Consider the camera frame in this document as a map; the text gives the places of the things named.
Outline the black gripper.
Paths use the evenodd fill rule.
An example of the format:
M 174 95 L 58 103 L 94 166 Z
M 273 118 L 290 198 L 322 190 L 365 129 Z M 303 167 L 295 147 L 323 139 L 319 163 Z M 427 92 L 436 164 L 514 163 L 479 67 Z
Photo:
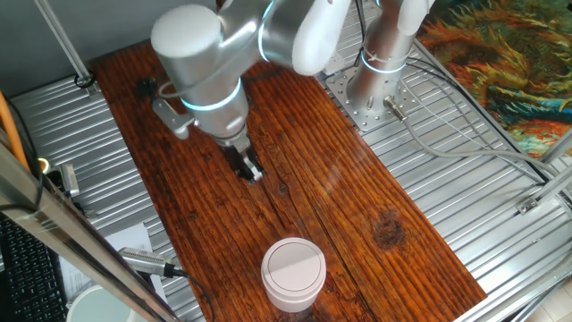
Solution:
M 251 157 L 251 147 L 239 152 L 234 146 L 222 147 L 224 158 L 232 171 L 244 181 L 256 183 L 264 177 L 265 170 L 258 163 L 257 157 Z

